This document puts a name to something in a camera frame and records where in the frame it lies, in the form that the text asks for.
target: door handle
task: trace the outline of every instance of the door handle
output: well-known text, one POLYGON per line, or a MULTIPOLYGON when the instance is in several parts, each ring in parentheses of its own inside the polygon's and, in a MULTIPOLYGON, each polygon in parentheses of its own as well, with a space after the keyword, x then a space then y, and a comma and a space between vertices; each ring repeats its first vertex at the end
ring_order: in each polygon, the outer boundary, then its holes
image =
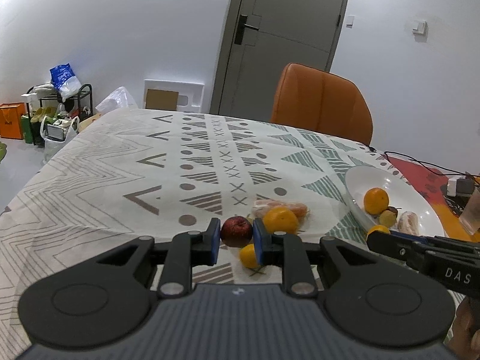
POLYGON ((250 30, 255 30, 255 31, 260 30, 260 28, 247 24, 247 19, 248 19, 247 15, 240 15, 240 17, 238 18, 237 33, 235 34, 234 44, 242 44, 243 33, 245 32, 246 28, 249 28, 250 30))

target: metal screw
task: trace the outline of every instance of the metal screw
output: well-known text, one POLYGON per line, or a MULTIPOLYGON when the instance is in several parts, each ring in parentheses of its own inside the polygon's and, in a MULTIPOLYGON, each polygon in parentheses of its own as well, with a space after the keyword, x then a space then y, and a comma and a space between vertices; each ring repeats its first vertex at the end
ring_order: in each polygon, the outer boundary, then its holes
POLYGON ((315 291, 315 287, 310 283, 298 282, 292 285, 290 288, 294 294, 297 295, 308 295, 315 291))
POLYGON ((180 283, 165 283, 160 287, 160 292, 164 295, 178 295, 183 292, 183 286, 180 283))

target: patterned tablecloth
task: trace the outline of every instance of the patterned tablecloth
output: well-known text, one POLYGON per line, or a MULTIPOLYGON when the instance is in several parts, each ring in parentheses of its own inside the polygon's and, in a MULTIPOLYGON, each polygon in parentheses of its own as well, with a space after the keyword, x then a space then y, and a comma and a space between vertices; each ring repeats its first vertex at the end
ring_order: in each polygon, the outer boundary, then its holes
MULTIPOLYGON (((159 242, 205 230, 212 217, 246 216, 256 199, 302 202, 299 235, 364 243, 344 201, 348 169, 367 165, 402 178, 362 144, 231 117, 117 110, 69 143, 0 217, 0 357, 28 346, 16 305, 31 283, 138 235, 159 242)), ((195 282, 281 282, 280 269, 242 267, 221 246, 195 282)))

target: green bag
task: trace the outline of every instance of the green bag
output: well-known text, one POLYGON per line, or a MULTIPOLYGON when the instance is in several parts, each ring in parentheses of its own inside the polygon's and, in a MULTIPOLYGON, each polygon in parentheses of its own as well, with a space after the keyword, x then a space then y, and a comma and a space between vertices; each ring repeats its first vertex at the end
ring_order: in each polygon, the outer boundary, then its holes
POLYGON ((30 130, 30 122, 28 121, 27 115, 22 115, 20 117, 20 125, 22 126, 23 139, 25 139, 25 143, 33 143, 32 130, 30 130))

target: glass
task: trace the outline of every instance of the glass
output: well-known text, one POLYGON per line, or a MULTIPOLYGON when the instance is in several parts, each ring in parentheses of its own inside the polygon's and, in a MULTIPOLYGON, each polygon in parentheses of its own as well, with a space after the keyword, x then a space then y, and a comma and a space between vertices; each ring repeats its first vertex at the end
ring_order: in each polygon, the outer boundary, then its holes
POLYGON ((474 235, 480 230, 480 187, 475 187, 459 220, 470 235, 474 235))

